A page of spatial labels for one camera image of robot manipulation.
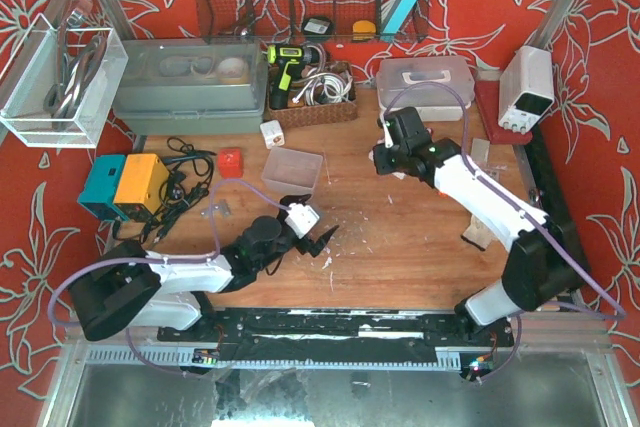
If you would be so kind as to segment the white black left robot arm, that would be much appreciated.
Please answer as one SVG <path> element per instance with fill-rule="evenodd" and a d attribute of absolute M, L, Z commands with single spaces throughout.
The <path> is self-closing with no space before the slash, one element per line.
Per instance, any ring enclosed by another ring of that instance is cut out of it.
<path fill-rule="evenodd" d="M 290 250 L 318 256 L 338 229 L 333 226 L 318 239 L 296 229 L 285 214 L 255 219 L 211 261 L 188 263 L 184 258 L 165 264 L 156 252 L 136 241 L 125 241 L 103 256 L 105 260 L 136 258 L 136 263 L 105 266 L 70 283 L 68 292 L 85 338 L 100 341 L 127 328 L 194 326 L 211 309 L 206 293 L 238 291 L 258 274 L 279 262 Z"/>

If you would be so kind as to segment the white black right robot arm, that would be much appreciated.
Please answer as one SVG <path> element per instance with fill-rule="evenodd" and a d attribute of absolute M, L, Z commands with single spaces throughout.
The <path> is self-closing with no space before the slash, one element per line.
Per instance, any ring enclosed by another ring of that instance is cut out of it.
<path fill-rule="evenodd" d="M 578 273 L 557 250 L 564 245 L 567 225 L 509 192 L 452 139 L 434 140 L 414 107 L 382 114 L 377 123 L 384 135 L 372 149 L 379 175 L 402 173 L 454 199 L 508 253 L 499 280 L 455 306 L 465 337 L 520 311 L 534 311 L 580 285 Z"/>

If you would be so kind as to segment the clear plastic spring tray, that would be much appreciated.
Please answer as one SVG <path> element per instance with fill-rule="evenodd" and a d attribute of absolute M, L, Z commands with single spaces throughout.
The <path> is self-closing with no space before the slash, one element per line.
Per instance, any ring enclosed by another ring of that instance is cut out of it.
<path fill-rule="evenodd" d="M 274 147 L 261 175 L 264 185 L 284 195 L 312 195 L 324 158 L 315 153 Z"/>

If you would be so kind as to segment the white clear lidded case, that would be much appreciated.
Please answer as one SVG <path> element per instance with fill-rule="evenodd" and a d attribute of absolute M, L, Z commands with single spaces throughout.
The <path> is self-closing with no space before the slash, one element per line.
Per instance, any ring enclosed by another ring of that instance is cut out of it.
<path fill-rule="evenodd" d="M 415 107 L 423 122 L 461 120 L 463 112 L 455 97 L 425 82 L 451 88 L 466 109 L 475 99 L 475 81 L 462 56 L 392 58 L 383 60 L 376 74 L 379 110 L 384 112 L 401 95 L 393 110 Z"/>

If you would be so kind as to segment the grey metal plate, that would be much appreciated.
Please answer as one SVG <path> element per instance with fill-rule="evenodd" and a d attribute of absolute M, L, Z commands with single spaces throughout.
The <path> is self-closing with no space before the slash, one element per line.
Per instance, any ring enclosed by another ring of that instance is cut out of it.
<path fill-rule="evenodd" d="M 488 166 L 490 142 L 486 139 L 473 138 L 471 142 L 470 156 L 476 165 L 481 168 Z"/>

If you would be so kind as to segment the brown wicker basket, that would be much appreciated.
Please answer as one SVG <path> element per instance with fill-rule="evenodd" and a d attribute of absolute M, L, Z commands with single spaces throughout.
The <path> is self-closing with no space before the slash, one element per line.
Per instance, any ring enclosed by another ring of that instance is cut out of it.
<path fill-rule="evenodd" d="M 308 105 L 305 96 L 298 102 L 294 101 L 303 86 L 304 83 L 291 86 L 288 104 L 284 109 L 273 110 L 270 107 L 270 93 L 267 93 L 264 119 L 278 120 L 284 129 L 289 129 L 350 122 L 359 117 L 354 85 L 351 85 L 346 101 L 315 105 Z"/>

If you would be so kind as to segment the white power adapter cube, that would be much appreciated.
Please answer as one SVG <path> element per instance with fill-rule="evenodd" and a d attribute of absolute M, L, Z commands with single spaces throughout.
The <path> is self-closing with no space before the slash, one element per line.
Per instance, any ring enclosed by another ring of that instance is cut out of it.
<path fill-rule="evenodd" d="M 274 147 L 282 147 L 285 145 L 284 132 L 278 120 L 261 123 L 260 132 L 267 149 L 271 150 Z"/>

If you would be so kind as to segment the red cube box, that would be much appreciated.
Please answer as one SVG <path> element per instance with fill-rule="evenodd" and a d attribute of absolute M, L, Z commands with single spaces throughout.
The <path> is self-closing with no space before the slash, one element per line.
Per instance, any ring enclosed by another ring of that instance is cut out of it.
<path fill-rule="evenodd" d="M 217 169 L 223 179 L 240 179 L 244 174 L 244 157 L 240 148 L 224 148 L 216 155 Z"/>

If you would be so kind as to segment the yellow tape measure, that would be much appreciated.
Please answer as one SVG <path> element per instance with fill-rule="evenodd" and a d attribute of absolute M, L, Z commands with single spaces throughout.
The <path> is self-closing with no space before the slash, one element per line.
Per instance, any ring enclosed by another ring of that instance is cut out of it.
<path fill-rule="evenodd" d="M 376 24 L 372 21 L 357 20 L 352 24 L 352 41 L 354 43 L 374 40 L 376 35 Z"/>

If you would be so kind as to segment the white bench power supply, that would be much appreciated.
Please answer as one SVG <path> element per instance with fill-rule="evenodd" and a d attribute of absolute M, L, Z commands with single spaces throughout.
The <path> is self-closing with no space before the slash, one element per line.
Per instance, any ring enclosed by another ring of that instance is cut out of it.
<path fill-rule="evenodd" d="M 499 79 L 498 125 L 524 135 L 538 123 L 553 101 L 551 53 L 522 46 Z"/>

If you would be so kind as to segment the orange soldering station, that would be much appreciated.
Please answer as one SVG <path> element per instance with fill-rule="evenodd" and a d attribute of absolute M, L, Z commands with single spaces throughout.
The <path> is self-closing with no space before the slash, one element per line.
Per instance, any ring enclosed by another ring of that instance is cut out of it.
<path fill-rule="evenodd" d="M 160 189 L 168 177 L 168 169 L 156 154 L 130 154 L 113 203 L 129 221 L 147 222 L 162 206 Z"/>

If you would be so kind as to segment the grey plastic storage box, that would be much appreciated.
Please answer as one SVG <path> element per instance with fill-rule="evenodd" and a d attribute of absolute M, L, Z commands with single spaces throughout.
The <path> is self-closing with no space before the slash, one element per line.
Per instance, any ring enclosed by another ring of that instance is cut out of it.
<path fill-rule="evenodd" d="M 229 135 L 259 131 L 268 64 L 255 42 L 126 41 L 114 115 L 137 135 Z"/>

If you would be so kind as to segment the teal box device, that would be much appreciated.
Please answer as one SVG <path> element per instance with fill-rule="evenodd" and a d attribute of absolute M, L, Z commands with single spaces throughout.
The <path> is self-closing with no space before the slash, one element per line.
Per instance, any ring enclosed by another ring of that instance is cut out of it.
<path fill-rule="evenodd" d="M 77 203 L 101 221 L 127 220 L 114 199 L 125 166 L 126 156 L 98 156 L 85 181 Z"/>

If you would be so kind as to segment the white peg base plate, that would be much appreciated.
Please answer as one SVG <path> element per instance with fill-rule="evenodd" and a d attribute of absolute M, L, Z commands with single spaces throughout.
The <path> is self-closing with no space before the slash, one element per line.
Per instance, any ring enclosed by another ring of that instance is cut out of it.
<path fill-rule="evenodd" d="M 394 163 L 395 159 L 386 148 L 375 147 L 369 152 L 369 159 L 373 162 L 377 175 L 391 175 L 399 180 L 407 177 L 406 173 L 397 169 L 397 165 Z"/>

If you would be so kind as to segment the small metal bracket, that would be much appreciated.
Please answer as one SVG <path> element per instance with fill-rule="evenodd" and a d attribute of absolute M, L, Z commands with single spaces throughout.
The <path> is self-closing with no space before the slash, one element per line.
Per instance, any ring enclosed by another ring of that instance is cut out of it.
<path fill-rule="evenodd" d="M 231 215 L 231 209 L 229 204 L 224 200 L 220 200 L 217 203 L 208 205 L 201 211 L 203 217 L 211 217 L 212 215 L 220 215 L 222 217 L 228 217 Z"/>

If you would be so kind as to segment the bagged timer switch module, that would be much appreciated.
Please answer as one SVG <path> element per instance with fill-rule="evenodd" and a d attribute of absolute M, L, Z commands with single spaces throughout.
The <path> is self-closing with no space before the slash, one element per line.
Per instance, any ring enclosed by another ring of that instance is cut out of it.
<path fill-rule="evenodd" d="M 482 171 L 488 175 L 490 178 L 500 183 L 500 177 L 504 174 L 508 167 L 506 165 L 496 165 L 496 164 L 481 164 L 480 168 Z"/>

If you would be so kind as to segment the green black cordless drill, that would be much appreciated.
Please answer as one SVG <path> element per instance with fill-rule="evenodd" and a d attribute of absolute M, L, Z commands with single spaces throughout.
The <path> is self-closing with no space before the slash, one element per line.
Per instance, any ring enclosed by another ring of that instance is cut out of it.
<path fill-rule="evenodd" d="M 317 65 L 322 56 L 322 50 L 316 45 L 272 44 L 268 46 L 267 61 L 277 68 L 277 74 L 271 82 L 271 110 L 282 110 L 287 107 L 293 81 L 301 78 L 306 66 Z"/>

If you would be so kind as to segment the clear acrylic wall box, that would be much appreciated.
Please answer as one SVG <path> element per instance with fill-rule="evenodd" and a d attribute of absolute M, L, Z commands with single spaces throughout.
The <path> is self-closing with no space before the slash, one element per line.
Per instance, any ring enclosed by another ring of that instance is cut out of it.
<path fill-rule="evenodd" d="M 95 149 L 128 62 L 111 27 L 60 30 L 43 16 L 1 72 L 1 124 L 31 148 Z"/>

